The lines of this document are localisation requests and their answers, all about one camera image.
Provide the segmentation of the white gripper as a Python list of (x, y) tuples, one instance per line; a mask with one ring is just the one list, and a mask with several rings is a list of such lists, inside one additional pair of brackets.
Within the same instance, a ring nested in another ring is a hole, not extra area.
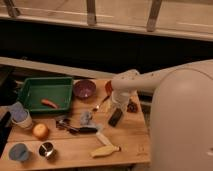
[(112, 104), (116, 107), (114, 108), (110, 120), (113, 120), (117, 108), (122, 110), (122, 118), (127, 115), (127, 105), (129, 103), (130, 94), (128, 92), (113, 91), (111, 96)]

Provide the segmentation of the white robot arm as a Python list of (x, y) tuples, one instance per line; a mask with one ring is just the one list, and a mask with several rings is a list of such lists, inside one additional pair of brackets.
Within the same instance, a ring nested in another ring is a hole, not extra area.
[(131, 69), (111, 85), (119, 107), (134, 91), (153, 95), (150, 171), (213, 171), (213, 59), (145, 74)]

